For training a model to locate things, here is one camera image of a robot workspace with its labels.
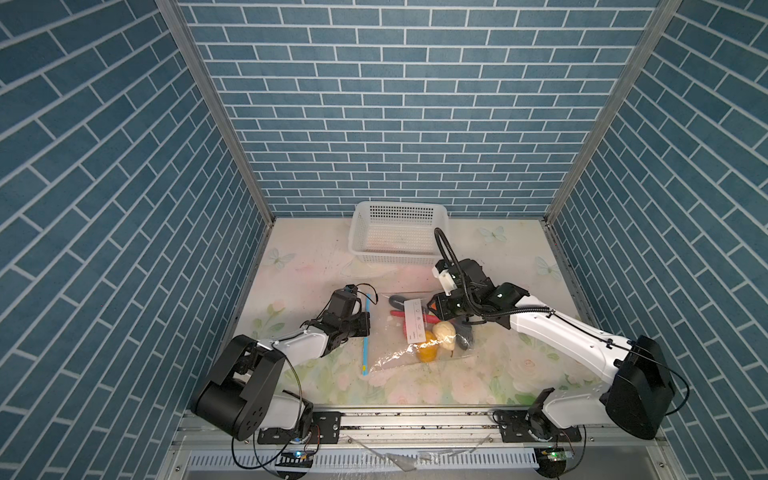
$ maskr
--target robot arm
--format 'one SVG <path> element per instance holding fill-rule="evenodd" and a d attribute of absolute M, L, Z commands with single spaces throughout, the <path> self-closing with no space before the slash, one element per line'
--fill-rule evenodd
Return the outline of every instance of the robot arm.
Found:
<path fill-rule="evenodd" d="M 318 318 L 295 333 L 267 340 L 236 336 L 211 367 L 192 412 L 238 440 L 266 428 L 304 438 L 313 405 L 291 392 L 276 394 L 277 382 L 290 365 L 328 355 L 351 337 L 368 336 L 370 316 L 362 310 L 354 313 L 356 304 L 357 289 L 348 285 L 336 290 Z"/>
<path fill-rule="evenodd" d="M 589 389 L 544 390 L 529 410 L 534 430 L 548 438 L 555 429 L 613 422 L 641 439 L 656 435 L 676 389 L 655 341 L 646 336 L 630 341 L 606 333 L 555 311 L 519 286 L 496 286 L 477 262 L 456 259 L 440 229 L 435 229 L 435 238 L 443 260 L 432 272 L 444 293 L 435 295 L 429 306 L 437 317 L 459 317 L 469 324 L 494 322 L 533 336 L 603 381 Z M 470 322 L 472 316 L 482 320 Z"/>

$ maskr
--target black motor housing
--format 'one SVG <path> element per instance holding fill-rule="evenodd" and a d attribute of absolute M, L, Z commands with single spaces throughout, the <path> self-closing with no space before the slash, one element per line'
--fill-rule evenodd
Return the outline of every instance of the black motor housing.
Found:
<path fill-rule="evenodd" d="M 611 420 L 639 439 L 656 436 L 675 395 L 666 364 L 659 344 L 640 336 L 619 366 L 611 389 L 600 398 Z"/>

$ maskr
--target brick wallpaper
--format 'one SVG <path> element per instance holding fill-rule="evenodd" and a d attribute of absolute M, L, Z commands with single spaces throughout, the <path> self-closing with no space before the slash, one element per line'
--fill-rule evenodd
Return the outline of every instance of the brick wallpaper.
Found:
<path fill-rule="evenodd" d="M 657 0 L 182 2 L 279 215 L 540 217 Z"/>
<path fill-rule="evenodd" d="M 156 474 L 262 230 L 152 0 L 0 2 L 0 478 Z"/>
<path fill-rule="evenodd" d="M 693 384 L 664 424 L 689 478 L 768 473 L 767 26 L 684 0 L 555 224 L 601 324 Z"/>

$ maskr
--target plastic sheet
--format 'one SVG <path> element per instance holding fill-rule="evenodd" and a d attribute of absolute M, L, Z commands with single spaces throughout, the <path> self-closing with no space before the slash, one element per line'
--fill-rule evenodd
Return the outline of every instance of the plastic sheet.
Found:
<path fill-rule="evenodd" d="M 461 319 L 440 322 L 429 311 L 432 293 L 380 293 L 371 305 L 368 368 L 371 373 L 420 363 L 443 362 L 473 355 L 472 327 Z M 420 300 L 425 342 L 409 343 L 403 300 Z"/>

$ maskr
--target aluminum frame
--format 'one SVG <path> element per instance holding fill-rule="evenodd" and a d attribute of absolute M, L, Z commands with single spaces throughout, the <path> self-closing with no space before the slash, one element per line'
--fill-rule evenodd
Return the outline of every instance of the aluminum frame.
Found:
<path fill-rule="evenodd" d="M 371 449 L 470 449 L 477 452 L 499 447 L 546 447 L 550 442 L 504 443 L 498 426 L 491 420 L 494 409 L 527 410 L 527 406 L 316 406 L 317 411 L 341 412 L 339 444 L 328 445 L 336 450 L 360 450 L 357 440 Z M 656 465 L 659 480 L 682 480 L 669 444 L 663 436 L 642 440 L 615 425 L 590 425 L 586 443 L 590 446 L 640 446 L 648 451 L 649 460 Z M 181 480 L 187 469 L 190 454 L 196 451 L 229 451 L 231 437 L 216 427 L 184 413 L 177 434 L 171 443 L 169 455 L 159 472 L 158 479 Z M 250 440 L 237 442 L 235 449 L 251 451 Z M 257 450 L 274 450 L 273 445 L 255 445 Z"/>
<path fill-rule="evenodd" d="M 253 286 L 253 281 L 256 279 L 256 273 L 259 270 L 261 259 L 264 257 L 264 252 L 266 252 L 266 244 L 270 241 L 270 235 L 272 235 L 273 228 L 274 224 L 267 225 L 264 229 L 264 233 L 261 235 L 261 239 L 259 240 L 259 248 L 256 250 L 256 255 L 253 256 L 253 261 L 250 264 L 250 270 L 248 270 L 248 276 L 245 279 L 243 288 L 240 289 L 240 296 L 237 297 L 235 310 L 233 310 L 230 321 L 227 324 L 227 329 L 224 331 L 224 337 L 221 340 L 221 345 L 219 345 L 219 348 L 216 351 L 215 359 L 219 358 L 221 353 L 224 351 L 224 347 L 227 346 L 230 340 L 232 340 L 234 337 L 235 329 L 237 328 L 237 320 L 240 319 L 240 315 L 243 313 L 245 302 L 248 300 L 250 288 Z"/>
<path fill-rule="evenodd" d="M 571 165 L 571 169 L 566 173 L 562 185 L 554 195 L 552 203 L 549 204 L 547 213 L 544 215 L 548 223 L 554 223 L 563 210 L 565 202 L 576 187 L 578 179 L 592 160 L 592 155 L 598 149 L 600 142 L 603 141 L 608 128 L 611 126 L 614 118 L 616 118 L 621 105 L 632 90 L 634 82 L 640 76 L 645 63 L 650 58 L 650 54 L 653 53 L 659 40 L 661 40 L 661 35 L 667 29 L 681 2 L 682 0 L 660 0 L 654 13 L 651 14 L 640 37 L 640 41 L 632 49 L 632 53 L 627 59 L 627 64 L 616 80 L 616 85 L 608 96 L 605 106 L 600 110 L 597 119 L 595 119 L 592 125 L 592 129 L 584 139 L 584 143 L 581 145 L 581 149 Z"/>
<path fill-rule="evenodd" d="M 557 232 L 551 224 L 544 220 L 541 221 L 541 229 L 544 231 L 544 236 L 549 242 L 549 248 L 552 250 L 555 261 L 558 263 L 560 274 L 563 276 L 563 281 L 565 281 L 565 285 L 568 287 L 568 292 L 571 294 L 571 298 L 574 301 L 576 311 L 581 317 L 579 320 L 588 325 L 601 328 L 598 325 L 598 317 L 595 315 L 592 305 L 590 305 L 587 296 L 584 294 L 584 289 L 581 287 L 581 282 L 579 282 L 576 277 L 576 272 L 574 271 L 570 260 L 568 260 L 565 252 L 560 247 L 561 241 Z"/>
<path fill-rule="evenodd" d="M 192 31 L 189 25 L 187 25 L 187 20 L 184 18 L 181 7 L 177 0 L 156 0 L 155 3 L 157 3 L 157 7 L 160 9 L 163 20 L 168 25 L 170 35 L 176 41 L 176 46 L 179 48 L 181 56 L 184 57 L 184 61 L 187 63 L 195 85 L 200 90 L 200 94 L 203 95 L 206 105 L 208 105 L 210 115 L 219 128 L 221 137 L 227 145 L 230 154 L 232 154 L 232 159 L 237 166 L 237 170 L 240 171 L 240 175 L 243 176 L 253 201 L 256 202 L 256 206 L 264 217 L 266 224 L 272 226 L 275 216 L 272 214 L 270 205 L 261 191 L 256 176 L 253 174 L 248 156 L 243 149 L 243 145 L 240 143 L 240 139 L 237 138 L 230 116 L 227 114 L 223 103 L 221 103 L 221 98 L 216 91 L 214 81 L 210 77 L 203 57 L 200 56 L 200 51 L 197 49 L 192 37 Z"/>

